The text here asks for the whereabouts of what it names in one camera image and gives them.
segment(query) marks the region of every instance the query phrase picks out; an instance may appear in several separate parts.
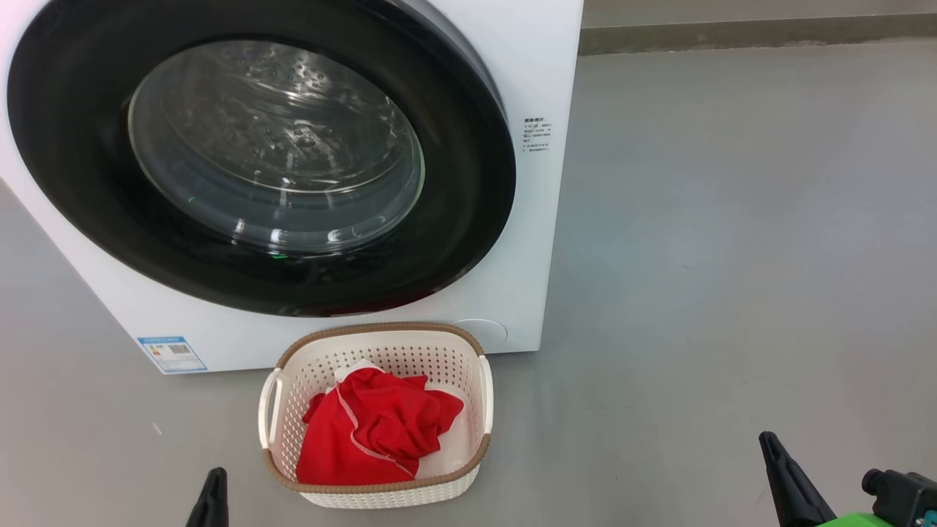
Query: laundry basket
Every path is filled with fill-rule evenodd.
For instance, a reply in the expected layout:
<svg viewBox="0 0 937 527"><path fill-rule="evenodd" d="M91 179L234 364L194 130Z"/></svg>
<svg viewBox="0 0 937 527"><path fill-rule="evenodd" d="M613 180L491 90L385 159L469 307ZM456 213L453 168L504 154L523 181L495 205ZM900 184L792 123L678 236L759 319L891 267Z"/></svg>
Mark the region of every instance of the laundry basket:
<svg viewBox="0 0 937 527"><path fill-rule="evenodd" d="M309 400L335 384L337 368L361 359L399 377L426 375L426 389L462 399L462 413L439 436L441 449L420 461L417 479L383 485L305 485L296 481ZM491 439L494 393L482 347L447 324L367 324L299 339L283 354L260 393L260 445L271 473L314 504L336 508L394 508L452 499L478 475Z"/></svg>

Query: blue label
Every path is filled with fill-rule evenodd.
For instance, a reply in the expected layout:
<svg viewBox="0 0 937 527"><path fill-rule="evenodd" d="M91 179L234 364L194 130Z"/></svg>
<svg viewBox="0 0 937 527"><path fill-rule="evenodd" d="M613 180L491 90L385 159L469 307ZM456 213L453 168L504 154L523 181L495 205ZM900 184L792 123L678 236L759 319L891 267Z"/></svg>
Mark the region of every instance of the blue label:
<svg viewBox="0 0 937 527"><path fill-rule="evenodd" d="M137 341L163 373L208 371L192 346L182 337L144 337Z"/></svg>

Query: washing machine door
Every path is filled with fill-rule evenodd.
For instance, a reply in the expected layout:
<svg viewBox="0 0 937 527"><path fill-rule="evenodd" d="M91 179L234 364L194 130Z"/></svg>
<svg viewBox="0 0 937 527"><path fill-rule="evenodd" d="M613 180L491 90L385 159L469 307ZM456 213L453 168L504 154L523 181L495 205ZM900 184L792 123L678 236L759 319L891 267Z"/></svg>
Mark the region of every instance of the washing machine door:
<svg viewBox="0 0 937 527"><path fill-rule="evenodd" d="M380 0L53 2L8 79L23 161L82 233L218 304L400 306L497 240L513 146L452 31Z"/></svg>

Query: red fabric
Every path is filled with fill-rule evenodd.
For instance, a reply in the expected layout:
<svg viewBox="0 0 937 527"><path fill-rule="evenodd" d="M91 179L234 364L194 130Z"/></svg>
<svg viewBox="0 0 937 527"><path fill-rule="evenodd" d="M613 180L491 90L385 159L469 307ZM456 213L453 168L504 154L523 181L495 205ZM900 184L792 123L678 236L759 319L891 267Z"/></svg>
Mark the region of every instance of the red fabric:
<svg viewBox="0 0 937 527"><path fill-rule="evenodd" d="M303 417L309 426L296 463L297 481L374 485L412 480L420 458L439 450L439 435L462 412L461 399L425 386L425 375L401 379L368 368L352 372L328 394L318 394Z"/></svg>

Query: label sticker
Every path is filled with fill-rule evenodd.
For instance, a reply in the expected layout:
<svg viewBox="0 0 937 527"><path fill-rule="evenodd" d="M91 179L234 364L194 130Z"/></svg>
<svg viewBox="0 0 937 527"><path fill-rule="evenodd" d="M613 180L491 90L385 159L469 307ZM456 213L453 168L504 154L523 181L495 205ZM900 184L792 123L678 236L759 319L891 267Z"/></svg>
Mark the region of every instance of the label sticker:
<svg viewBox="0 0 937 527"><path fill-rule="evenodd" d="M163 373L208 371L192 346L182 337L150 337L137 340Z"/></svg>
<svg viewBox="0 0 937 527"><path fill-rule="evenodd" d="M550 136L552 135L553 125L543 117L525 118L521 152L546 152L550 149Z"/></svg>

